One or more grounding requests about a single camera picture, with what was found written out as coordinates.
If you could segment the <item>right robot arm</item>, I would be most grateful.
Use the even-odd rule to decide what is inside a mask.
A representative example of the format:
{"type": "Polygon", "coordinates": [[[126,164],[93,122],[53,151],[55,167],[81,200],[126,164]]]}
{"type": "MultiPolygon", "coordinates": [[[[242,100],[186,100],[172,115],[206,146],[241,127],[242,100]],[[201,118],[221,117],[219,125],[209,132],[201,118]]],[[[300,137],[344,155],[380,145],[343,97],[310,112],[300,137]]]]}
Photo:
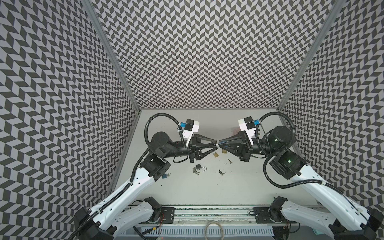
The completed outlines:
{"type": "Polygon", "coordinates": [[[302,187],[327,212],[300,206],[287,198],[275,197],[269,207],[274,223],[283,220],[316,229],[334,240],[374,240],[384,221],[377,209],[361,206],[322,178],[300,155],[291,151],[296,127],[281,112],[270,112],[258,120],[239,120],[240,132],[220,140],[219,148],[248,162],[253,154],[265,156],[263,174],[278,189],[302,187]]]}

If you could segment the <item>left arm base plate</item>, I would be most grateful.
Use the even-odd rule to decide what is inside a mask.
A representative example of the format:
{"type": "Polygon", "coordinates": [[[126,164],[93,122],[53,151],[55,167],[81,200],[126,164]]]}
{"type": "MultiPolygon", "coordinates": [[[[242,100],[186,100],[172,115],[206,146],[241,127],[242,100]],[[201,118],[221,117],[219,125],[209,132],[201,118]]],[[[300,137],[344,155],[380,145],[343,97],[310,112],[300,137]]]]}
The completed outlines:
{"type": "Polygon", "coordinates": [[[161,209],[157,209],[153,212],[148,221],[143,222],[143,224],[160,224],[162,221],[163,224],[173,224],[175,217],[174,207],[162,207],[161,209]]]}

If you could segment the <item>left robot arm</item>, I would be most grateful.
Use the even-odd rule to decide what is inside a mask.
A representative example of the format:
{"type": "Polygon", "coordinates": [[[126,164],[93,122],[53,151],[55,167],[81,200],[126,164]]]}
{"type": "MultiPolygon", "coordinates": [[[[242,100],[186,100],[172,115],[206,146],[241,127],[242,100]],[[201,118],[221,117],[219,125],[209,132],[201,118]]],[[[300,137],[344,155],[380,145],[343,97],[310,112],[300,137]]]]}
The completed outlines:
{"type": "Polygon", "coordinates": [[[135,163],[131,177],[89,210],[78,210],[74,216],[75,230],[69,239],[113,240],[119,233],[140,223],[159,220],[162,207],[152,197],[128,211],[125,209],[128,204],[135,202],[141,192],[167,173],[172,165],[168,158],[183,157],[184,161],[193,163],[217,150],[217,141],[200,135],[199,128],[199,122],[191,119],[179,122],[170,114],[152,115],[144,127],[147,148],[135,163]],[[165,132],[157,132],[149,137],[150,124],[159,117],[168,118],[177,125],[179,141],[172,141],[165,132]]]}

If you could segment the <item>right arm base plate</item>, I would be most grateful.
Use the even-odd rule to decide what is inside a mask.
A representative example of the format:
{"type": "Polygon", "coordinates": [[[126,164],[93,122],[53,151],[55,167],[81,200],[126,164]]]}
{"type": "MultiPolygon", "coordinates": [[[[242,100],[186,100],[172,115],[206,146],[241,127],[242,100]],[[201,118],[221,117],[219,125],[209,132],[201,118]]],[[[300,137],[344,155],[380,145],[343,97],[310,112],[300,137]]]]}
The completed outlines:
{"type": "Polygon", "coordinates": [[[258,224],[296,224],[295,221],[288,221],[281,210],[270,209],[269,207],[254,207],[248,214],[255,218],[258,224]]]}

